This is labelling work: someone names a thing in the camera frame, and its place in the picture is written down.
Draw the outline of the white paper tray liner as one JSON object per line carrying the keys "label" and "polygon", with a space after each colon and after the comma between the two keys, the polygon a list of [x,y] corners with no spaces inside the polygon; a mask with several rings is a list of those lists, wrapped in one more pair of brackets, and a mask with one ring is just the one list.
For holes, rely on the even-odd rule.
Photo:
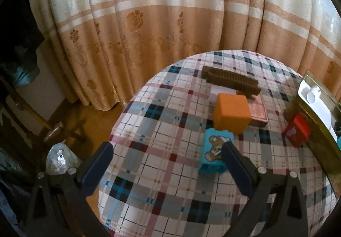
{"label": "white paper tray liner", "polygon": [[333,98],[328,97],[322,86],[319,86],[321,89],[320,98],[314,104],[309,104],[306,100],[306,95],[308,90],[314,85],[319,86],[316,82],[308,82],[308,79],[302,79],[297,95],[303,101],[303,105],[307,106],[308,110],[311,110],[318,117],[318,120],[322,123],[322,128],[327,129],[327,133],[337,143],[338,137],[334,132],[334,124],[340,120],[339,104],[338,102],[335,103]]}

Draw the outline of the white plastic bottle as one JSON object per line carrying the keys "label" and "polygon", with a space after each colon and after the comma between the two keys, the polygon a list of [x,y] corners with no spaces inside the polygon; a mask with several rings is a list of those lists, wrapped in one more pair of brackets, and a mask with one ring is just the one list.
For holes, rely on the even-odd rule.
{"label": "white plastic bottle", "polygon": [[320,98],[320,95],[321,95],[320,87],[314,85],[308,90],[306,100],[309,104],[314,104]]}

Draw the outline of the gold metal tin tray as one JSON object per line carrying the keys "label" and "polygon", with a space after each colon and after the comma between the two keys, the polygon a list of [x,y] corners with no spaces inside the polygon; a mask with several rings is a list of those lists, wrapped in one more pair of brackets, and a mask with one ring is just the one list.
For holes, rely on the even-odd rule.
{"label": "gold metal tin tray", "polygon": [[[322,86],[328,97],[333,98],[335,103],[338,102],[334,95],[311,72],[306,72],[302,79],[308,79],[308,82],[316,82],[319,86]],[[311,110],[308,110],[307,106],[303,105],[297,91],[298,89],[292,100],[287,104],[284,117],[287,121],[290,121],[298,113],[303,116],[312,129],[308,147],[310,147],[310,150],[322,166],[330,182],[333,185],[340,185],[340,150],[338,144],[327,133],[327,129],[322,128],[322,123],[318,120],[318,117]]]}

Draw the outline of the brown wooden comb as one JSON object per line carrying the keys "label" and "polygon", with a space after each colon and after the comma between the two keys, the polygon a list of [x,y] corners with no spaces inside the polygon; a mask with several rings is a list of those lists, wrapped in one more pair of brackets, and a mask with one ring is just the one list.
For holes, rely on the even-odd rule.
{"label": "brown wooden comb", "polygon": [[201,77],[212,85],[237,90],[247,98],[251,98],[253,95],[259,95],[261,92],[261,88],[258,86],[258,80],[236,72],[203,66]]}

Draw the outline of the cream and orange curtain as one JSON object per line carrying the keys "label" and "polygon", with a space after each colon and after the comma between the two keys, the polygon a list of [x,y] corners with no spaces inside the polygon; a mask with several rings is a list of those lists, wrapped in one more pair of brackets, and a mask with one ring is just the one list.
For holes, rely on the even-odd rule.
{"label": "cream and orange curtain", "polygon": [[107,111],[202,52],[245,49],[311,72],[340,97],[331,0],[29,0],[65,97]]}

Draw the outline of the orange flowered cube box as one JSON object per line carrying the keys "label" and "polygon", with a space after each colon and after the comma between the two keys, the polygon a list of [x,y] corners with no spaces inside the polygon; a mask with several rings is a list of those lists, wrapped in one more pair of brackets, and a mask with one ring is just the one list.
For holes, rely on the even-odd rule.
{"label": "orange flowered cube box", "polygon": [[241,135],[251,122],[251,113],[246,96],[219,93],[213,111],[215,130],[228,130]]}

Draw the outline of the teal long toy brick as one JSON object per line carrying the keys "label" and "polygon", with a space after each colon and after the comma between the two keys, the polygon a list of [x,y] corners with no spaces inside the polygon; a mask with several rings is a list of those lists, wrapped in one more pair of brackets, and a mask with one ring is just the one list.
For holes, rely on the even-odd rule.
{"label": "teal long toy brick", "polygon": [[338,137],[337,144],[338,144],[339,150],[341,150],[341,137]]}

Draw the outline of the copper pink rectangular box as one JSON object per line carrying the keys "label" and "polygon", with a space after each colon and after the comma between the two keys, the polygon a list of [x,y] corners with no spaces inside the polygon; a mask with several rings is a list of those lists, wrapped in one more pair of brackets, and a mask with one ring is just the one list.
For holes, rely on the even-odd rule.
{"label": "copper pink rectangular box", "polygon": [[251,114],[249,126],[264,128],[268,124],[268,114],[262,95],[254,95],[247,99]]}

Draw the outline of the teal bear toy brick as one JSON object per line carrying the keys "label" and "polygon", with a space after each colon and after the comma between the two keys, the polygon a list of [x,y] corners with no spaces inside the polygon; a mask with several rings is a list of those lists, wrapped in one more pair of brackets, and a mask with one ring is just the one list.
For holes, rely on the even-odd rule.
{"label": "teal bear toy brick", "polygon": [[222,146],[227,141],[234,142],[234,134],[228,130],[205,130],[198,172],[224,173],[228,170],[221,158]]}

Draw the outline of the red toy brick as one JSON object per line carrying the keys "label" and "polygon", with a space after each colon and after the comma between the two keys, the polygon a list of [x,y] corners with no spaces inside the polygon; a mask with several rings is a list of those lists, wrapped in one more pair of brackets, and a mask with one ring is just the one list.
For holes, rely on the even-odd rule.
{"label": "red toy brick", "polygon": [[311,133],[310,125],[299,113],[288,123],[283,134],[294,147],[301,147],[309,140]]}

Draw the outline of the plaid tablecloth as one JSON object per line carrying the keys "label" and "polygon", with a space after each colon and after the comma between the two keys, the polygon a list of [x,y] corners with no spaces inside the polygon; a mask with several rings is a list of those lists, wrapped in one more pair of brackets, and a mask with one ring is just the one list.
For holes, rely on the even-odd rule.
{"label": "plaid tablecloth", "polygon": [[110,236],[222,236],[247,203],[220,161],[227,136],[214,131],[205,67],[258,81],[268,117],[231,138],[256,167],[297,173],[314,235],[337,204],[307,145],[283,136],[283,112],[302,77],[258,53],[214,51],[180,60],[153,76],[127,104],[111,130],[113,159],[99,183],[99,215]]}

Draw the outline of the grey black hair brush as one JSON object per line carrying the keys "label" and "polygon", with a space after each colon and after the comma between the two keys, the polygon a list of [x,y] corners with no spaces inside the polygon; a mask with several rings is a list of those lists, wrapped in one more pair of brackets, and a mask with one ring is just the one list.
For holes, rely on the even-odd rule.
{"label": "grey black hair brush", "polygon": [[341,136],[341,121],[336,121],[334,124],[334,132],[339,138]]}

